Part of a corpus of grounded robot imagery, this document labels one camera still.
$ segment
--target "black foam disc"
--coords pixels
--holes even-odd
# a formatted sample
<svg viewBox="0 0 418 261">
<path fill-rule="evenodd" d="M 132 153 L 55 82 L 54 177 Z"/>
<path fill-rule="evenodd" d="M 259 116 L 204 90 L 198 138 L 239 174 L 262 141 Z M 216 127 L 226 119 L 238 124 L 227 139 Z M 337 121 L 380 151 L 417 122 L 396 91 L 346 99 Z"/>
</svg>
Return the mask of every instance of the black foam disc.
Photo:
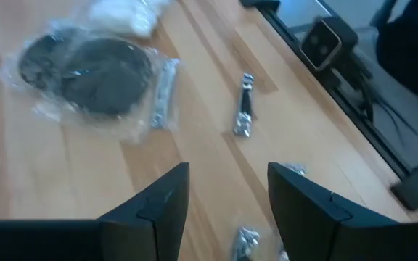
<svg viewBox="0 0 418 261">
<path fill-rule="evenodd" d="M 109 116 L 130 112 L 152 76 L 151 62 L 137 46 L 114 38 L 83 41 L 75 30 L 38 39 L 22 55 L 19 72 L 35 88 Z"/>
</svg>

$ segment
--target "black camera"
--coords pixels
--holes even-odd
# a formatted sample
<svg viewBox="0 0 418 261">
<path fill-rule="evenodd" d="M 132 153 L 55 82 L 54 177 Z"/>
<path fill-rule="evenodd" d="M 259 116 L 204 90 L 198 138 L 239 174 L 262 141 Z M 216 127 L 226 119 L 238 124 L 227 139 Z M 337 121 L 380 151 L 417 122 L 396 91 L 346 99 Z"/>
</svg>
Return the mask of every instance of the black camera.
<svg viewBox="0 0 418 261">
<path fill-rule="evenodd" d="M 300 45 L 300 50 L 316 71 L 333 66 L 349 54 L 358 42 L 357 34 L 339 17 L 318 17 Z"/>
</svg>

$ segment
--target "black fabric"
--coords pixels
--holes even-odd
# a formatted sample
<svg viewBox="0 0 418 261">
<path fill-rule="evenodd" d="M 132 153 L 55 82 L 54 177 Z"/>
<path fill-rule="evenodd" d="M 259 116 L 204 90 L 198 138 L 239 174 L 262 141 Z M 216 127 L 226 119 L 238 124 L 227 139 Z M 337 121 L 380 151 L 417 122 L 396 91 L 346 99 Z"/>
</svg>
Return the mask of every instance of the black fabric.
<svg viewBox="0 0 418 261">
<path fill-rule="evenodd" d="M 148 56 L 125 41 L 82 37 L 66 30 L 40 38 L 20 59 L 22 79 L 94 115 L 129 112 L 149 84 Z"/>
<path fill-rule="evenodd" d="M 418 0 L 382 28 L 377 41 L 378 62 L 402 85 L 418 94 Z"/>
</svg>

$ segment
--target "small metal part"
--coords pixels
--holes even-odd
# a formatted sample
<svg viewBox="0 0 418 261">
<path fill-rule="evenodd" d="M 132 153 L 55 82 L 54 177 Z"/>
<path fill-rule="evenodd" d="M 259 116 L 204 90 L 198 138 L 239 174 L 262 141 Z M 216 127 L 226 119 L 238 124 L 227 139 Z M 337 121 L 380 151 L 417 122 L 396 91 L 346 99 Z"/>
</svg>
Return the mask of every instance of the small metal part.
<svg viewBox="0 0 418 261">
<path fill-rule="evenodd" d="M 295 164 L 295 163 L 283 163 L 283 167 L 288 168 L 294 172 L 296 172 L 299 175 L 305 175 L 306 174 L 306 168 L 302 166 L 301 164 Z"/>
<path fill-rule="evenodd" d="M 153 128 L 166 128 L 168 125 L 173 82 L 176 75 L 176 63 L 176 59 L 166 62 L 159 75 L 154 101 L 155 108 L 151 118 L 151 126 Z"/>
<path fill-rule="evenodd" d="M 290 261 L 290 259 L 288 257 L 288 254 L 286 253 L 286 251 L 282 250 L 280 252 L 279 261 Z"/>
<path fill-rule="evenodd" d="M 254 77 L 245 73 L 242 80 L 242 93 L 239 96 L 238 108 L 235 114 L 233 133 L 238 136 L 251 135 L 252 107 L 251 96 L 253 92 Z"/>
<path fill-rule="evenodd" d="M 257 231 L 241 227 L 234 241 L 232 261 L 250 260 L 253 250 L 259 247 L 260 237 Z"/>
</svg>

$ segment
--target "plastic bag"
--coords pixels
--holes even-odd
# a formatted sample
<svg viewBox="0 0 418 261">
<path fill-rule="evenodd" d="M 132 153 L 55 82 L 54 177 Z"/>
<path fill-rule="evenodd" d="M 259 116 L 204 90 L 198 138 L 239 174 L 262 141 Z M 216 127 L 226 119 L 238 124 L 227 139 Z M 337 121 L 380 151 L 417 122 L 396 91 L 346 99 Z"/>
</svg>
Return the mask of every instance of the plastic bag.
<svg viewBox="0 0 418 261">
<path fill-rule="evenodd" d="M 138 143 L 173 122 L 177 59 L 97 30 L 54 23 L 19 55 L 4 60 L 7 86 L 30 93 L 33 110 Z"/>
<path fill-rule="evenodd" d="M 283 166 L 298 175 L 305 175 L 302 164 L 283 163 Z M 288 261 L 288 253 L 283 249 L 282 238 L 275 228 L 257 229 L 240 224 L 231 246 L 231 261 Z"/>
<path fill-rule="evenodd" d="M 97 29 L 150 38 L 157 21 L 172 0 L 96 0 L 89 21 Z"/>
</svg>

